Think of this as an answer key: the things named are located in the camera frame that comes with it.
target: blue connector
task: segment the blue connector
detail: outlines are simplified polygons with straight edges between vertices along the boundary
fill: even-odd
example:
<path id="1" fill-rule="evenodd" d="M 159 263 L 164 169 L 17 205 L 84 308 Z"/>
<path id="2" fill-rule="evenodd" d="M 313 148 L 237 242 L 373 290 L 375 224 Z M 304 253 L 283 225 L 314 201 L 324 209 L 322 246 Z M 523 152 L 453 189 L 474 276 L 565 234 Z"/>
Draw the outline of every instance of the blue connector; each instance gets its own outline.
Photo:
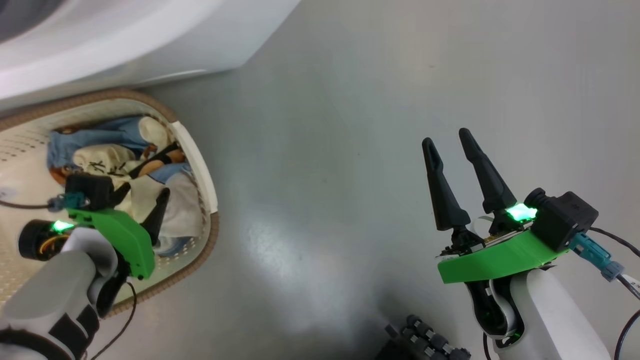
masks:
<path id="1" fill-rule="evenodd" d="M 50 212 L 57 213 L 65 208 L 82 209 L 86 205 L 86 199 L 83 193 L 70 192 L 52 197 L 47 204 Z"/>
<path id="2" fill-rule="evenodd" d="M 577 233 L 569 243 L 569 249 L 594 264 L 609 282 L 625 270 L 624 266 L 611 261 L 611 254 L 585 233 Z"/>

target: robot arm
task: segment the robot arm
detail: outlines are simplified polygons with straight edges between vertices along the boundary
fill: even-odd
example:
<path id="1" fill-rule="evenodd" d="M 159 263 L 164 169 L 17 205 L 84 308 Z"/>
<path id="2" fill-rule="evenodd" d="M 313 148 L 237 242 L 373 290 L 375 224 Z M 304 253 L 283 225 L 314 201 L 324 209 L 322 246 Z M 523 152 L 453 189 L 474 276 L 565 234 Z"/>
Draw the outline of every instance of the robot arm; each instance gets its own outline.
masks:
<path id="1" fill-rule="evenodd" d="M 46 263 L 4 305 L 0 359 L 80 359 L 127 278 L 151 275 L 168 196 L 137 224 L 113 209 L 122 192 L 108 177 L 70 176 L 60 201 L 78 225 L 32 220 L 20 234 L 22 257 Z"/>
<path id="2" fill-rule="evenodd" d="M 126 279 L 126 268 L 100 232 L 74 230 L 61 252 L 5 304 L 0 358 L 79 359 L 98 331 L 99 313 L 109 311 L 117 294 L 105 284 L 121 279 L 118 272 Z"/>
<path id="3" fill-rule="evenodd" d="M 443 282 L 465 284 L 476 320 L 501 360 L 610 359 L 602 340 L 548 271 L 551 261 L 569 250 L 596 265 L 609 281 L 623 271 L 584 234 L 598 212 L 572 192 L 555 198 L 542 189 L 516 206 L 468 129 L 460 129 L 460 140 L 493 222 L 486 239 L 467 229 L 469 215 L 458 205 L 442 159 L 426 138 L 422 149 L 436 227 L 453 229 L 452 245 L 442 251 L 438 264 Z"/>

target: laundry basket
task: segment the laundry basket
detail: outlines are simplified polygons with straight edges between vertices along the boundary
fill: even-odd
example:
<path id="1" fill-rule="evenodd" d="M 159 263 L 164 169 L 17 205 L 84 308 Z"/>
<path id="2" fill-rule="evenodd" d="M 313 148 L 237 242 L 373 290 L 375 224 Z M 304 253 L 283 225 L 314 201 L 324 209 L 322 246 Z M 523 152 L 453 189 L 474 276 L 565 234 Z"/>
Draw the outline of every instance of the laundry basket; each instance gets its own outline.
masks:
<path id="1" fill-rule="evenodd" d="M 149 279 L 134 280 L 138 301 L 144 301 L 193 273 L 207 259 L 218 239 L 218 200 L 207 166 L 195 142 L 175 114 L 153 97 L 131 90 L 106 90 L 60 100 L 0 120 L 0 199 L 36 204 L 63 192 L 46 167 L 47 141 L 53 129 L 72 124 L 148 115 L 160 121 L 180 143 L 193 171 L 202 214 L 202 235 L 179 254 L 160 258 Z M 17 238 L 31 219 L 70 221 L 65 211 L 0 208 L 0 309 L 44 263 L 20 257 Z M 111 312 L 132 306 L 123 287 Z"/>

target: green led light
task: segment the green led light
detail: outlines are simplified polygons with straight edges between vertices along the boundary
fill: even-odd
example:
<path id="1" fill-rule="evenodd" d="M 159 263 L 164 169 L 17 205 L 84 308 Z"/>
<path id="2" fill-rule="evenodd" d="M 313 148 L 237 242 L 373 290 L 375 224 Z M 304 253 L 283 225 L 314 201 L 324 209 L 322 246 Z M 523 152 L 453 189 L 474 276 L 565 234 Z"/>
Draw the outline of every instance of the green led light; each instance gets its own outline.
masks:
<path id="1" fill-rule="evenodd" d="M 525 206 L 525 204 L 517 204 L 516 206 L 507 209 L 507 212 L 511 214 L 516 221 L 530 220 L 536 217 L 538 209 L 532 209 Z"/>
<path id="2" fill-rule="evenodd" d="M 64 222 L 60 220 L 53 223 L 53 229 L 58 233 L 62 233 L 64 230 L 70 229 L 74 226 L 75 226 L 74 224 L 70 224 L 68 222 Z"/>

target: washing machine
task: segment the washing machine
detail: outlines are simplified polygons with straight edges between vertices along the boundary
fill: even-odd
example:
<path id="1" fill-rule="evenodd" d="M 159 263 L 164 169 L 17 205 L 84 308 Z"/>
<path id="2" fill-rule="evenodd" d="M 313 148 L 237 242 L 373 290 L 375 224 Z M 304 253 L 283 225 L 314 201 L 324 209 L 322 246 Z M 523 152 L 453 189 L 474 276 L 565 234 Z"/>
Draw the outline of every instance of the washing machine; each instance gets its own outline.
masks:
<path id="1" fill-rule="evenodd" d="M 300 0 L 0 0 L 0 116 L 240 67 Z"/>

